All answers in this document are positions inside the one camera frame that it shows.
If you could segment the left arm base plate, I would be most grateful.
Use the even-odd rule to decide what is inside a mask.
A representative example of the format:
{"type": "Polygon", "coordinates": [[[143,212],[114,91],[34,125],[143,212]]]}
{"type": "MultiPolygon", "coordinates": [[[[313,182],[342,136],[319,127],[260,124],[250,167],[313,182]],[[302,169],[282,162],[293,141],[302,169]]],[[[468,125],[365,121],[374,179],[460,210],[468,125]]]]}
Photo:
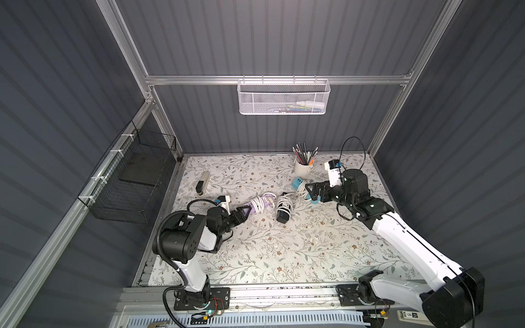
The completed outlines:
{"type": "Polygon", "coordinates": [[[230,288],[205,288],[201,292],[178,290],[174,292],[176,311],[228,310],[231,298],[230,288]]]}

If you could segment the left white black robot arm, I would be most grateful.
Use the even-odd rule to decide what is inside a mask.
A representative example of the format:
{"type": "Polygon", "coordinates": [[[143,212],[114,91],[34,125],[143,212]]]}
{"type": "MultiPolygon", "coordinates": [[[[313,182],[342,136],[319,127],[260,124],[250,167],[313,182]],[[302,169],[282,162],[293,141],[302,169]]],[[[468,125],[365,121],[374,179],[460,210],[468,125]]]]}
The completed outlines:
{"type": "Polygon", "coordinates": [[[179,297],[184,304],[203,308],[211,298],[209,276],[195,259],[196,253],[217,253],[224,242],[223,235],[246,222],[251,212],[251,206],[231,211],[215,206],[205,215],[177,210],[162,220],[155,233],[153,253],[183,280],[179,297]]]}

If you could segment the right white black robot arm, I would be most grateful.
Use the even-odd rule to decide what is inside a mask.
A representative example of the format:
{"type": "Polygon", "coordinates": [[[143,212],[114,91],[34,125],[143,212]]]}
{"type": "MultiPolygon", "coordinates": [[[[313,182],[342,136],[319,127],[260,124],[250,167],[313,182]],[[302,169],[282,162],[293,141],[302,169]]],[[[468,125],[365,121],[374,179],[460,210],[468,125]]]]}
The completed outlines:
{"type": "Polygon", "coordinates": [[[476,323],[483,311],[485,278],[465,269],[438,251],[403,221],[385,200],[372,196],[367,175],[347,169],[338,178],[305,186],[312,200],[335,202],[352,219],[385,239],[421,274],[414,283],[374,269],[358,280],[357,295],[365,305],[393,301],[422,312],[434,327],[463,327],[476,323]]]}

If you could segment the purple power strip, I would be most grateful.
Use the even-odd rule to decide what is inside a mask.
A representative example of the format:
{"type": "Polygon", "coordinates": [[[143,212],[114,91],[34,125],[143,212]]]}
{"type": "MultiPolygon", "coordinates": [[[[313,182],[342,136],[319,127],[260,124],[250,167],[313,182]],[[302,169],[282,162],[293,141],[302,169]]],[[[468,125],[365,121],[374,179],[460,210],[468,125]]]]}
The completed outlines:
{"type": "Polygon", "coordinates": [[[274,209],[276,207],[276,198],[276,195],[273,193],[265,193],[255,196],[246,205],[252,207],[251,213],[261,214],[265,209],[274,209]]]}

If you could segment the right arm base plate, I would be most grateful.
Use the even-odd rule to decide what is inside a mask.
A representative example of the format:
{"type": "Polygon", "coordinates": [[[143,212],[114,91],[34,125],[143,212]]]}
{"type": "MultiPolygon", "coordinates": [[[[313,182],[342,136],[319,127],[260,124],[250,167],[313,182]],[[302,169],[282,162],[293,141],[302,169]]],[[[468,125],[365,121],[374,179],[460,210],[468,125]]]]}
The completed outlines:
{"type": "Polygon", "coordinates": [[[391,306],[395,304],[392,300],[376,297],[372,291],[360,284],[336,285],[336,293],[341,306],[391,306]]]}

